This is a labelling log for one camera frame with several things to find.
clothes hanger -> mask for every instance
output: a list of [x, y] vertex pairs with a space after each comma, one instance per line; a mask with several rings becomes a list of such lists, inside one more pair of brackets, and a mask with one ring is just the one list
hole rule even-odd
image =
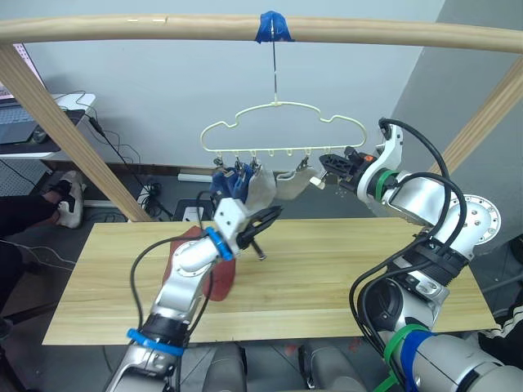
[[[365, 142], [367, 141], [367, 130], [365, 129], [365, 126], [358, 120], [356, 120], [354, 118], [342, 116], [340, 114], [335, 114], [331, 118], [323, 118], [323, 117], [321, 117], [321, 110], [316, 108], [313, 105], [303, 104], [301, 102], [278, 100], [278, 83], [277, 83], [278, 78], [277, 78], [277, 72], [276, 72], [276, 49], [275, 49], [274, 33], [275, 33], [274, 24], [271, 21], [271, 34], [272, 34], [272, 38], [273, 38], [273, 40], [272, 40], [272, 60], [273, 60], [272, 63], [273, 63], [274, 80], [275, 80], [275, 100], [273, 102], [270, 102], [269, 104], [257, 105], [257, 106], [253, 106], [253, 107], [246, 108], [246, 109], [239, 111], [237, 114], [235, 114], [235, 122], [233, 124], [229, 124], [225, 121], [218, 121], [218, 122], [215, 122], [214, 124], [209, 125], [205, 129], [203, 129], [202, 133], [199, 136], [199, 140], [200, 140], [200, 143], [202, 144], [203, 149], [205, 149], [208, 152], [216, 153], [218, 155], [218, 157], [221, 157], [221, 155], [223, 153], [233, 153], [236, 157], [238, 157], [240, 152], [249, 152], [249, 153], [251, 153], [251, 155], [253, 157], [255, 157], [256, 153], [260, 152], [260, 151], [265, 151], [269, 154], [269, 156], [273, 157], [275, 155], [275, 151], [285, 151], [285, 152], [287, 152], [288, 156], [292, 156], [293, 152], [297, 151], [297, 150], [304, 150], [306, 152], [306, 154], [310, 154], [312, 150], [320, 149], [320, 150], [323, 150], [327, 154], [327, 153], [330, 153], [332, 149], [345, 149], [347, 146], [357, 148], [357, 147], [361, 147], [362, 145], [364, 145]], [[331, 123], [332, 121], [334, 121], [336, 119], [354, 123], [361, 130], [361, 133], [363, 136], [362, 141], [357, 145], [323, 145], [323, 146], [307, 146], [307, 147], [282, 147], [282, 148], [275, 148], [275, 149], [258, 149], [258, 148], [256, 148], [256, 149], [253, 149], [253, 148], [250, 148], [250, 149], [209, 149], [205, 145], [205, 142], [204, 142], [205, 135], [207, 134], [207, 132], [209, 132], [213, 128], [216, 128], [219, 126], [225, 126], [229, 129], [235, 128], [239, 125], [239, 118], [241, 116], [243, 116], [244, 114], [252, 112], [253, 110], [274, 108], [274, 107], [279, 107], [279, 106], [284, 106], [284, 105], [298, 106], [301, 108], [313, 110], [318, 114], [318, 119], [322, 123]]]

wooden frame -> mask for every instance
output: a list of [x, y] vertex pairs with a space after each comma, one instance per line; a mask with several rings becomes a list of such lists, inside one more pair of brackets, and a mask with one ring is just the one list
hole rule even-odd
[[[509, 29], [294, 16], [288, 17], [287, 23], [292, 37], [299, 42], [375, 43], [523, 53], [523, 32]], [[0, 80], [126, 216], [132, 221], [150, 221], [85, 137], [60, 111], [11, 44], [93, 39], [252, 41], [258, 26], [259, 16], [238, 15], [139, 14], [4, 20], [0, 22]], [[447, 147], [445, 157], [449, 160], [451, 171], [480, 144], [522, 96], [523, 60], [520, 58]]]

red cloth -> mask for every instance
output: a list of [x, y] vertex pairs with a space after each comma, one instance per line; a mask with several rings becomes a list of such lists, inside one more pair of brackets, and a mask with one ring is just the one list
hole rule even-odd
[[[193, 226], [189, 230], [187, 230], [184, 234], [182, 234], [182, 237], [196, 237], [200, 235], [201, 230], [198, 226]], [[167, 267], [165, 268], [165, 272], [163, 273], [163, 283], [167, 280], [169, 275], [171, 274], [171, 259], [172, 254], [175, 250], [179, 248], [180, 245], [185, 243], [186, 241], [172, 241], [171, 242], [171, 252], [169, 254], [169, 260]], [[223, 301], [227, 297], [227, 294], [229, 294], [230, 288], [232, 287], [232, 284], [235, 281], [235, 275], [236, 275], [236, 259], [231, 261], [222, 261], [220, 264], [216, 265], [212, 269], [212, 292], [210, 296], [211, 301]], [[208, 296], [209, 291], [209, 284], [210, 279], [207, 276], [205, 279], [205, 282], [203, 283], [203, 294], [205, 296]]]

white wall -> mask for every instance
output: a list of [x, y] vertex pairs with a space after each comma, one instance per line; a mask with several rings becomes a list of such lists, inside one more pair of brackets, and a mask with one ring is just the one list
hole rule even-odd
[[[128, 12], [260, 14], [275, 9], [295, 16], [434, 21], [443, 2], [19, 0], [2, 2], [0, 18]], [[119, 132], [124, 143], [141, 153], [143, 163], [212, 166], [214, 155], [199, 145], [202, 129], [217, 120], [232, 121], [237, 111], [273, 98], [269, 43], [49, 42], [27, 48], [51, 92], [96, 94], [102, 126]], [[316, 105], [325, 116], [358, 118], [371, 131], [364, 148], [370, 152], [377, 142], [377, 120], [391, 115], [420, 48], [280, 43], [276, 51], [279, 98]], [[233, 131], [216, 129], [210, 146], [342, 145], [360, 139], [354, 127], [324, 125], [314, 114], [293, 109], [266, 109], [246, 119]], [[107, 161], [118, 161], [109, 149], [95, 146]], [[295, 167], [301, 157], [281, 153], [264, 162], [285, 169]]]

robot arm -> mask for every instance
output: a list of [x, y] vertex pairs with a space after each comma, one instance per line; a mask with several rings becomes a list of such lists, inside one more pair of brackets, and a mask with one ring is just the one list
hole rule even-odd
[[271, 207], [249, 215], [236, 199], [223, 198], [215, 212], [217, 230], [206, 228], [206, 236], [182, 244], [172, 255], [171, 273], [151, 306], [143, 326], [131, 329], [132, 339], [106, 392], [170, 392], [170, 377], [189, 342], [189, 328], [202, 297], [202, 286], [212, 267], [232, 260], [253, 245], [254, 237], [269, 227], [281, 213]]
[[[402, 130], [387, 125], [382, 133], [386, 141], [377, 147], [377, 157], [352, 148], [346, 149], [344, 157], [324, 155], [320, 157], [323, 175], [311, 180], [323, 189], [324, 176], [335, 175], [340, 186], [364, 203], [378, 203], [423, 226], [410, 245], [355, 282], [361, 283], [387, 267], [385, 274], [364, 286], [357, 307], [351, 300], [356, 321], [380, 354], [407, 326], [432, 330], [449, 295], [447, 286], [472, 260], [474, 246], [492, 239], [501, 223], [491, 202], [463, 195], [446, 177], [396, 171], [401, 160]], [[206, 237], [184, 244], [175, 252], [171, 274], [154, 301], [150, 316], [137, 331], [128, 334], [132, 343], [107, 392], [174, 390], [168, 380], [190, 337], [188, 327], [204, 279], [214, 264], [229, 260], [249, 244], [262, 257], [254, 236], [268, 227], [279, 212], [279, 207], [273, 207], [251, 217], [241, 202], [232, 198], [221, 200], [214, 217], [217, 231], [208, 229]], [[355, 286], [351, 288], [351, 298], [354, 294]], [[415, 334], [405, 333], [400, 338], [391, 362], [398, 378], [405, 379], [409, 388], [483, 392], [521, 387], [521, 370], [502, 366], [497, 359], [461, 339], [430, 333], [422, 339], [411, 339]]]
[[[450, 281], [472, 260], [474, 246], [498, 233], [501, 220], [490, 201], [462, 195], [455, 185], [444, 214], [448, 181], [441, 182], [431, 173], [396, 171], [402, 130], [392, 125], [383, 133], [387, 140], [378, 146], [378, 157], [352, 148], [346, 149], [344, 157], [320, 157], [323, 176], [334, 174], [338, 184], [362, 202], [382, 204], [397, 216], [423, 226], [412, 244], [369, 271], [368, 276], [387, 267], [384, 275], [362, 289], [357, 311], [353, 312], [356, 320], [381, 355], [398, 332], [406, 331], [392, 363], [409, 390], [478, 392], [501, 385], [502, 390], [518, 390], [523, 381], [520, 369], [502, 366], [494, 357], [454, 336], [408, 332], [407, 326], [412, 325], [432, 330], [449, 295]], [[318, 185], [323, 178], [311, 182]]]

